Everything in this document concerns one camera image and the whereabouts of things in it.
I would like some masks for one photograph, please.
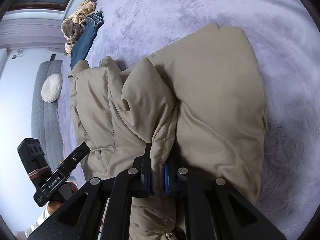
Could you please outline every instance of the bed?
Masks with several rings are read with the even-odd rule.
[[[122,70],[217,22],[244,29],[269,102],[257,208],[288,240],[297,239],[320,203],[320,33],[299,0],[98,0],[104,13],[87,60],[111,56]],[[70,58],[63,60],[58,116],[65,153],[76,147],[68,108]]]

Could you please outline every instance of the gray curtain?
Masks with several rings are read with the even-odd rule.
[[[0,48],[53,48],[64,51],[62,21],[49,19],[14,19],[0,21]]]

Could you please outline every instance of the blue jeans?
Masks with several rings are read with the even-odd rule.
[[[85,30],[71,50],[71,69],[73,69],[79,60],[87,57],[89,49],[97,36],[98,29],[103,24],[103,13],[101,11],[97,11],[96,13],[87,16],[87,25]]]

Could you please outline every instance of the gray quilted cover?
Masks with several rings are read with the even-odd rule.
[[[58,122],[57,101],[46,103],[41,98],[44,81],[50,75],[60,74],[62,60],[47,61],[40,65],[33,90],[31,134],[40,141],[45,158],[52,171],[63,160],[63,142]]]

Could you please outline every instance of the metal screw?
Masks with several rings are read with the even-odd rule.
[[[178,169],[178,172],[180,174],[187,174],[188,173],[188,169],[187,168],[184,168],[184,167],[181,167]]]
[[[226,183],[226,181],[223,178],[216,178],[216,183],[222,186]]]
[[[137,174],[138,170],[136,168],[130,168],[128,169],[128,173],[133,175],[133,174]]]
[[[99,178],[90,179],[90,184],[91,185],[98,185],[99,183],[100,183],[100,179]]]

